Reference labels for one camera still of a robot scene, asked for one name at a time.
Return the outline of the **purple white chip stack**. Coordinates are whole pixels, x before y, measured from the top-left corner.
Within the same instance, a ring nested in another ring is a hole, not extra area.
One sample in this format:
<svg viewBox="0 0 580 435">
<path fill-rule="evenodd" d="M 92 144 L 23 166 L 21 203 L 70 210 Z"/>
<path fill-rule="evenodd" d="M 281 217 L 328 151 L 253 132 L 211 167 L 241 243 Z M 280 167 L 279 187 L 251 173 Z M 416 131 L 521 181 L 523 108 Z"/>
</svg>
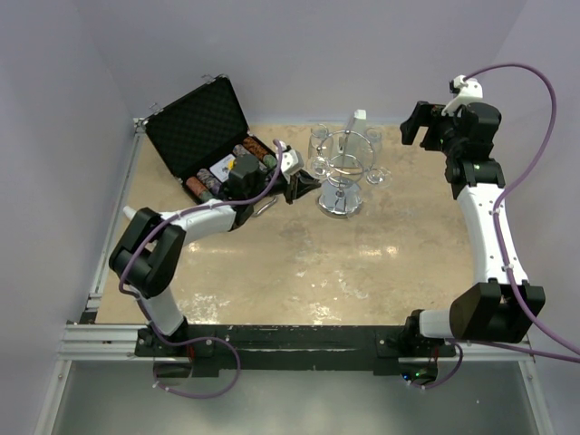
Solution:
<svg viewBox="0 0 580 435">
<path fill-rule="evenodd" d="M 217 195 L 220 192 L 222 182 L 208 169 L 200 169 L 196 177 L 212 194 Z"/>
</svg>

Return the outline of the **brown orange chip stack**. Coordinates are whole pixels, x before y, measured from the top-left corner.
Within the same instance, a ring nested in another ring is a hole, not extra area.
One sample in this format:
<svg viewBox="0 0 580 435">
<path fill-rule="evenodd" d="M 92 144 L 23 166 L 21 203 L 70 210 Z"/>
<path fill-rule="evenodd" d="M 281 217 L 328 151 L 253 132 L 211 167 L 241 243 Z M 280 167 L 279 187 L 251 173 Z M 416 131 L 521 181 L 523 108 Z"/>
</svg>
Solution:
<svg viewBox="0 0 580 435">
<path fill-rule="evenodd" d="M 268 152 L 264 147 L 262 147 L 257 141 L 255 141 L 252 137 L 246 137 L 242 141 L 242 145 L 246 150 L 250 153 L 255 155 L 260 160 L 263 160 L 265 156 L 268 155 Z"/>
</svg>

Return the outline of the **white grey handheld tool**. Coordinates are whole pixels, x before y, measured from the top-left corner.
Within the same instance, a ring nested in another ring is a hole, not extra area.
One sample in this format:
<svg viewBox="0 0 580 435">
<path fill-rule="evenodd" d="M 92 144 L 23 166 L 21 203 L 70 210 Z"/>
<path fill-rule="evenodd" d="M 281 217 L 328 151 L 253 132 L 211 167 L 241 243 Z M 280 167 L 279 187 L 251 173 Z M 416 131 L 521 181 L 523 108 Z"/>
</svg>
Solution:
<svg viewBox="0 0 580 435">
<path fill-rule="evenodd" d="M 128 221 L 132 221 L 138 212 L 137 209 L 132 208 L 130 206 L 125 206 L 122 211 Z"/>
</svg>

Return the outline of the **red brown chip stack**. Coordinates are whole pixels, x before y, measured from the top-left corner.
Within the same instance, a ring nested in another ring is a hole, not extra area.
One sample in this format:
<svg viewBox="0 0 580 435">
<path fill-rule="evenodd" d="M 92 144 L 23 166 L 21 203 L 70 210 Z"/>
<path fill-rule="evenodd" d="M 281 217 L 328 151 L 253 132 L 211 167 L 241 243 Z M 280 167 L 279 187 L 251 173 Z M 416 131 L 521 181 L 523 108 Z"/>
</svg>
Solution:
<svg viewBox="0 0 580 435">
<path fill-rule="evenodd" d="M 213 198 L 209 189 L 196 177 L 188 178 L 186 180 L 186 187 L 201 203 L 205 203 Z"/>
</svg>

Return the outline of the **green chip stack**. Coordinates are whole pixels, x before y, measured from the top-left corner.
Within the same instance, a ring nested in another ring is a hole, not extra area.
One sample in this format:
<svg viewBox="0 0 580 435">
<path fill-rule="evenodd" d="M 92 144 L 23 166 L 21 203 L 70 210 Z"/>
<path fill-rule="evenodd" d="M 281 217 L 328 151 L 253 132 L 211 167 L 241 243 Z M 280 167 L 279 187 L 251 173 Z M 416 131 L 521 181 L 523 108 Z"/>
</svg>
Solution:
<svg viewBox="0 0 580 435">
<path fill-rule="evenodd" d="M 277 159 L 269 154 L 266 154 L 264 156 L 263 162 L 269 169 L 274 169 L 277 165 Z"/>
</svg>

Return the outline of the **clear wine glass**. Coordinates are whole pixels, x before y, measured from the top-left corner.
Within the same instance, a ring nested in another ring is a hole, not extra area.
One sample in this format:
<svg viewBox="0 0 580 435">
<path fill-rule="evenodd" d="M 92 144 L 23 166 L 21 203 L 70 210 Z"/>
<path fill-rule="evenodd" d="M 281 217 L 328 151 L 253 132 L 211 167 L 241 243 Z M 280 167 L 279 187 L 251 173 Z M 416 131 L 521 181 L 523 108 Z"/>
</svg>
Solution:
<svg viewBox="0 0 580 435">
<path fill-rule="evenodd" d="M 385 167 L 372 167 L 367 170 L 365 179 L 370 186 L 386 189 L 392 183 L 392 173 Z"/>
<path fill-rule="evenodd" d="M 306 169 L 314 179 L 318 180 L 327 179 L 332 172 L 330 160 L 324 156 L 313 156 L 309 158 Z"/>
</svg>

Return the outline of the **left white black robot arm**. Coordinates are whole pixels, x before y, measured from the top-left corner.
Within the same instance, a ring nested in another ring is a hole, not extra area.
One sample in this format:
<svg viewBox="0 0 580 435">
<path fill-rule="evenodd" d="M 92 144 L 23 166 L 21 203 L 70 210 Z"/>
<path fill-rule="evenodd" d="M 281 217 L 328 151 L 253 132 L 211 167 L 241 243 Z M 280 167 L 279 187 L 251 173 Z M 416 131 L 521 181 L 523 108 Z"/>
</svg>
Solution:
<svg viewBox="0 0 580 435">
<path fill-rule="evenodd" d="M 182 248 L 201 238 L 243 226 L 254 205 L 281 195 L 286 203 L 319 189 L 321 183 L 303 170 L 295 150 L 282 152 L 275 166 L 260 169 L 256 157 L 232 160 L 217 197 L 192 208 L 158 213 L 150 208 L 130 212 L 130 222 L 109 258 L 109 268 L 120 280 L 120 291 L 133 296 L 157 335 L 156 345 L 167 355 L 182 353 L 188 344 L 186 317 L 169 285 Z"/>
</svg>

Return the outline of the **white playing card box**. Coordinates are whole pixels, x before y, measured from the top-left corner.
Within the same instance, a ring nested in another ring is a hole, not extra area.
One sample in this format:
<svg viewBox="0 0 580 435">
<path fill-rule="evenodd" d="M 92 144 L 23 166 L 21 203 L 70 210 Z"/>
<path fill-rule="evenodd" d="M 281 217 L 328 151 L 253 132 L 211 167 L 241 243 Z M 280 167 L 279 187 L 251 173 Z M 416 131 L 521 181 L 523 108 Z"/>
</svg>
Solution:
<svg viewBox="0 0 580 435">
<path fill-rule="evenodd" d="M 236 156 L 234 154 L 227 154 L 224 158 L 220 159 L 209 168 L 210 173 L 220 182 L 227 181 L 235 159 Z"/>
</svg>

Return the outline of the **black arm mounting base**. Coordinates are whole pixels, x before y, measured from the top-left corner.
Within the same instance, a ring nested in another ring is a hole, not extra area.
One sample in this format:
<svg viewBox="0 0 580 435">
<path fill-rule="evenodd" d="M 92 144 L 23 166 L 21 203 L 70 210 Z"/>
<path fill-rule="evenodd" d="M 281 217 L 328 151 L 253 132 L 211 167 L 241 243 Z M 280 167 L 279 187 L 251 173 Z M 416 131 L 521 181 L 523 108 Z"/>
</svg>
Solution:
<svg viewBox="0 0 580 435">
<path fill-rule="evenodd" d="M 139 329 L 138 357 L 185 359 L 197 376 L 215 377 L 235 370 L 355 371 L 400 373 L 400 358 L 454 357 L 441 339 L 420 338 L 393 325 L 225 325 L 192 324 L 165 344 L 151 327 Z"/>
</svg>

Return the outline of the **back right hanging wine glass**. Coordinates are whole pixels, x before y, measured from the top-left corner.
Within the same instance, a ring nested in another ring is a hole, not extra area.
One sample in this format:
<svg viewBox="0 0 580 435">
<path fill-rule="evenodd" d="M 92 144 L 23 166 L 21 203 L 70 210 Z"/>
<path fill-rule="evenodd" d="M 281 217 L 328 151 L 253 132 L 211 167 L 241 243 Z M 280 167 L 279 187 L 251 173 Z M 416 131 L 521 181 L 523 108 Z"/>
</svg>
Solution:
<svg viewBox="0 0 580 435">
<path fill-rule="evenodd" d="M 368 127 L 364 131 L 364 136 L 371 143 L 374 155 L 379 156 L 382 152 L 382 131 L 374 127 Z"/>
</svg>

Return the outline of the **hanging wine glass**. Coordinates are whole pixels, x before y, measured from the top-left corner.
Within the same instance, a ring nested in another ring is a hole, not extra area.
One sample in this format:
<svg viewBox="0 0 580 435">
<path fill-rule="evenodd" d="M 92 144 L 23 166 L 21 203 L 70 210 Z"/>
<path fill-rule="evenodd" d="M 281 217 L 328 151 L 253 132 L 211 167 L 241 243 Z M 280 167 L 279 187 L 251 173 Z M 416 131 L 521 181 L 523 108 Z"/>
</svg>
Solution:
<svg viewBox="0 0 580 435">
<path fill-rule="evenodd" d="M 382 131 L 374 127 L 368 127 L 364 131 L 364 136 L 371 143 L 374 155 L 379 156 L 382 152 Z"/>
<path fill-rule="evenodd" d="M 333 156 L 334 136 L 323 124 L 317 124 L 311 129 L 308 145 L 308 158 L 330 159 Z"/>
</svg>

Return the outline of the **back left hanging wine glass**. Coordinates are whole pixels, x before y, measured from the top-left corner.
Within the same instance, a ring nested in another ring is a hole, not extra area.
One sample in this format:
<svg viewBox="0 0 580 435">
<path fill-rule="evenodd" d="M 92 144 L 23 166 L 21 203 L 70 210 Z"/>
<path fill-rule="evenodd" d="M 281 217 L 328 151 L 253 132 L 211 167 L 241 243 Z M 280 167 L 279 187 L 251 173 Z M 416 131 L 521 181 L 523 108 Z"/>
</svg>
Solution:
<svg viewBox="0 0 580 435">
<path fill-rule="evenodd" d="M 308 158 L 330 159 L 333 156 L 334 136 L 323 124 L 317 124 L 311 129 L 308 145 Z"/>
</svg>

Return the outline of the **chrome wine glass rack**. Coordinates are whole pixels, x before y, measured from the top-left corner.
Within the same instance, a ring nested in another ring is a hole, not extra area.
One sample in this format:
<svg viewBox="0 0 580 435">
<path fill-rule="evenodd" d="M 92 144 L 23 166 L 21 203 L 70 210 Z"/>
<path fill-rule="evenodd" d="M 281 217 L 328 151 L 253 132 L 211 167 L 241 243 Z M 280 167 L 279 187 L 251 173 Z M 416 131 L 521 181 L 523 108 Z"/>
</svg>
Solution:
<svg viewBox="0 0 580 435">
<path fill-rule="evenodd" d="M 317 206 L 333 218 L 349 218 L 357 214 L 363 206 L 362 186 L 368 169 L 376 161 L 371 143 L 365 138 L 356 155 L 338 154 L 338 135 L 343 130 L 331 131 L 333 134 L 333 156 L 329 159 L 332 172 L 321 182 L 321 192 Z"/>
</svg>

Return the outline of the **grey purple chip stack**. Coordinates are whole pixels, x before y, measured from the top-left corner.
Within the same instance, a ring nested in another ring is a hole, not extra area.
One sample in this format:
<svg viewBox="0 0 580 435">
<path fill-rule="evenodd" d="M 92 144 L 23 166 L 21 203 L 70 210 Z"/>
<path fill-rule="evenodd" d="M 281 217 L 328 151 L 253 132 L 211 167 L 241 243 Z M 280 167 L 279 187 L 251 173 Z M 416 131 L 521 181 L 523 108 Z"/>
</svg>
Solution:
<svg viewBox="0 0 580 435">
<path fill-rule="evenodd" d="M 232 150 L 232 152 L 237 157 L 241 157 L 241 156 L 244 156 L 244 155 L 248 155 L 249 154 L 249 151 L 244 146 L 242 146 L 241 144 L 237 144 L 234 147 L 234 149 Z"/>
</svg>

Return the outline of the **black poker chip case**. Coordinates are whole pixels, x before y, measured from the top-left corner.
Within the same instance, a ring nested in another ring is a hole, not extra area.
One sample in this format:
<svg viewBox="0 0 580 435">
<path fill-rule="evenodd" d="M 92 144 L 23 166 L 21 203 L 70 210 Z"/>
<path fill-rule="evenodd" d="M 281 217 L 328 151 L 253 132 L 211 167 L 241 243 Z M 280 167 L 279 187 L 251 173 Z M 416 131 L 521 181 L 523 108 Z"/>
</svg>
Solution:
<svg viewBox="0 0 580 435">
<path fill-rule="evenodd" d="M 233 154 L 234 147 L 242 145 L 246 137 L 252 137 L 277 159 L 275 150 L 250 134 L 232 82 L 224 74 L 149 116 L 143 125 L 170 173 L 181 182 L 195 177 L 200 169 L 209 169 L 227 154 Z M 214 197 L 223 201 L 242 201 L 261 193 L 275 169 L 269 169 L 260 161 L 266 168 L 262 184 L 248 194 L 238 192 L 234 197 L 228 188 L 221 186 Z"/>
</svg>

